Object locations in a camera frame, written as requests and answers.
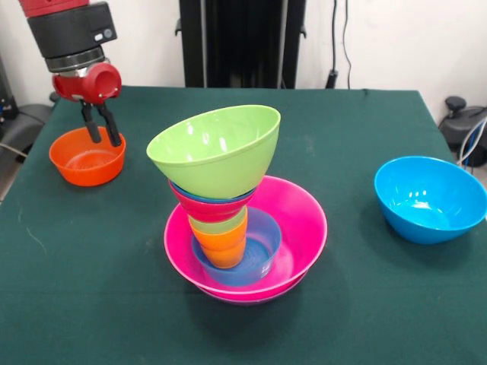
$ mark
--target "magenta bowl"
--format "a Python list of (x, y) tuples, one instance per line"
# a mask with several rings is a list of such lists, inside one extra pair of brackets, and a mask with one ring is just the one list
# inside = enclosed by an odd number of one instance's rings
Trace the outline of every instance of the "magenta bowl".
[(255, 193), (254, 191), (254, 193), (249, 194), (237, 202), (215, 204), (198, 202), (191, 199), (178, 192), (170, 182), (169, 187), (175, 194), (177, 200), (180, 201), (181, 206), (187, 214), (198, 221), (206, 223), (222, 222), (234, 217), (241, 208), (249, 202)]
[(313, 196), (292, 182), (265, 176), (249, 207), (270, 214), (279, 224), (282, 241), (272, 269), (264, 279), (242, 287), (230, 287), (213, 280), (198, 262), (191, 246), (192, 231), (181, 205), (167, 220), (164, 248), (172, 266), (188, 281), (211, 294), (240, 297), (273, 292), (292, 284), (318, 260), (325, 246), (326, 216)]
[(291, 283), (282, 285), (273, 290), (263, 291), (256, 294), (238, 295), (238, 294), (221, 294), (215, 293), (210, 290), (205, 290), (198, 287), (203, 293), (208, 294), (210, 297), (220, 300), (225, 303), (234, 304), (235, 306), (255, 306), (257, 304), (264, 304), (270, 302), (271, 300), (277, 299), (287, 292), (291, 291), (296, 287), (301, 280), (304, 279), (306, 272), (299, 276), (297, 279), (293, 280)]

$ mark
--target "bowl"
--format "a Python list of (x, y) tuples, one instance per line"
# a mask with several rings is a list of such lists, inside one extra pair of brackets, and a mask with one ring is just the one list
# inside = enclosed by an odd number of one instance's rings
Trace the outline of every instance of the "bowl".
[(201, 222), (190, 216), (188, 218), (189, 225), (193, 230), (198, 230), (207, 234), (219, 234), (233, 230), (236, 226), (242, 223), (242, 221), (247, 218), (247, 207), (241, 208), (241, 210), (234, 217), (217, 223)]
[(389, 224), (414, 243), (452, 240), (487, 214), (480, 182), (457, 165), (432, 157), (387, 162), (377, 171), (374, 187)]
[(253, 194), (251, 194), (237, 202), (210, 204), (198, 202), (194, 199), (188, 198), (187, 196), (178, 192), (171, 183), (169, 184), (169, 187), (175, 194), (177, 200), (179, 200), (179, 202), (183, 206), (186, 213), (196, 220), (205, 223), (216, 223), (231, 219), (232, 217), (237, 215), (238, 212), (253, 197)]
[(206, 274), (193, 254), (193, 232), (181, 205), (170, 214), (164, 231), (164, 249), (174, 269), (200, 289), (237, 300), (276, 293), (314, 265), (325, 247), (327, 225), (323, 209), (309, 192), (287, 180), (265, 176), (249, 208), (265, 211), (281, 228), (281, 247), (267, 276), (254, 284), (231, 287)]
[(263, 105), (213, 110), (155, 136), (147, 155), (179, 187), (229, 199), (259, 185), (274, 155), (281, 116)]
[(232, 268), (240, 262), (245, 250), (247, 210), (243, 220), (232, 230), (208, 234), (191, 227), (198, 246), (201, 246), (209, 261), (218, 268)]
[(49, 158), (69, 183), (98, 186), (114, 179), (123, 168), (126, 141), (114, 147), (107, 130), (98, 127), (100, 143), (94, 143), (86, 128), (79, 128), (57, 138), (49, 149)]
[(235, 306), (255, 306), (257, 304), (267, 303), (271, 300), (275, 300), (287, 292), (291, 291), (294, 287), (296, 287), (301, 280), (304, 279), (307, 271), (299, 276), (297, 279), (293, 280), (289, 284), (282, 285), (281, 287), (277, 287), (272, 290), (263, 291), (262, 293), (257, 294), (246, 294), (246, 295), (235, 295), (235, 294), (221, 294), (215, 293), (211, 290), (206, 290), (201, 287), (199, 288), (203, 293), (208, 294), (210, 297), (215, 298), (216, 300), (220, 300), (225, 303), (234, 304)]
[(205, 271), (223, 285), (241, 287), (264, 278), (270, 271), (281, 245), (281, 230), (266, 212), (249, 208), (245, 253), (238, 265), (222, 270), (212, 265), (193, 237), (193, 252)]
[(255, 191), (256, 188), (250, 190), (249, 192), (246, 192), (245, 194), (239, 195), (235, 198), (230, 198), (230, 199), (210, 199), (210, 198), (203, 198), (202, 196), (199, 195), (194, 195), (191, 194), (190, 192), (187, 192), (184, 189), (181, 189), (178, 185), (176, 185), (174, 182), (170, 181), (169, 182), (181, 195), (186, 196), (187, 198), (190, 198), (192, 200), (196, 200), (197, 202), (203, 202), (203, 203), (209, 203), (209, 204), (224, 204), (224, 203), (233, 203), (233, 202), (238, 202), (239, 200), (247, 198), (249, 195), (252, 195)]

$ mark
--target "light green cup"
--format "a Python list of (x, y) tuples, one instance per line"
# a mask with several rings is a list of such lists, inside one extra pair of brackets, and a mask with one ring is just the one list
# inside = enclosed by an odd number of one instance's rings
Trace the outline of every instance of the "light green cup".
[(191, 227), (195, 227), (200, 232), (206, 234), (221, 234), (233, 230), (238, 226), (245, 218), (245, 213), (247, 212), (247, 206), (244, 206), (237, 215), (223, 222), (217, 223), (206, 223), (196, 220), (195, 218), (189, 216), (189, 224)]
[(263, 105), (217, 109), (162, 131), (147, 155), (182, 189), (227, 199), (260, 184), (274, 156), (281, 115)]

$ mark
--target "light blue bowl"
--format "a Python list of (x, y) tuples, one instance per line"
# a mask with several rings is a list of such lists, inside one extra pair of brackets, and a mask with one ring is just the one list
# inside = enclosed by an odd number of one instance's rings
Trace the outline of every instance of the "light blue bowl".
[(452, 240), (487, 214), (480, 182), (457, 165), (431, 157), (387, 162), (377, 171), (374, 187), (387, 221), (414, 243)]
[(212, 199), (212, 198), (203, 198), (202, 196), (199, 195), (194, 195), (191, 194), (190, 192), (187, 192), (186, 190), (180, 188), (178, 185), (176, 185), (174, 182), (169, 180), (169, 183), (182, 195), (186, 196), (187, 198), (190, 198), (192, 200), (195, 200), (197, 202), (202, 202), (202, 203), (209, 203), (209, 204), (226, 204), (226, 203), (233, 203), (233, 202), (238, 202), (240, 200), (245, 199), (247, 196), (252, 195), (257, 188), (253, 188), (249, 192), (246, 192), (245, 194), (239, 195), (235, 198), (229, 198), (229, 199)]
[(282, 235), (278, 223), (266, 212), (249, 208), (247, 244), (242, 261), (233, 268), (216, 268), (206, 258), (198, 240), (193, 236), (193, 252), (206, 273), (218, 283), (241, 287), (256, 283), (272, 268), (275, 254), (281, 245)]

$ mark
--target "green tablecloth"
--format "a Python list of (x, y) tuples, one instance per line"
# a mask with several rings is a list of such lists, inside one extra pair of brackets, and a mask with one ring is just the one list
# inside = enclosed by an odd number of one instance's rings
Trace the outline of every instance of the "green tablecloth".
[[(301, 284), (248, 308), (173, 270), (162, 233), (176, 200), (145, 156), (169, 125), (240, 103), (281, 111), (269, 174), (311, 192), (329, 223)], [(418, 93), (126, 87), (110, 107), (128, 144), (117, 179), (77, 188), (49, 162), (56, 137), (81, 126), (61, 102), (0, 207), (2, 365), (487, 363), (487, 225), (417, 246), (375, 200), (385, 161), (450, 159)]]

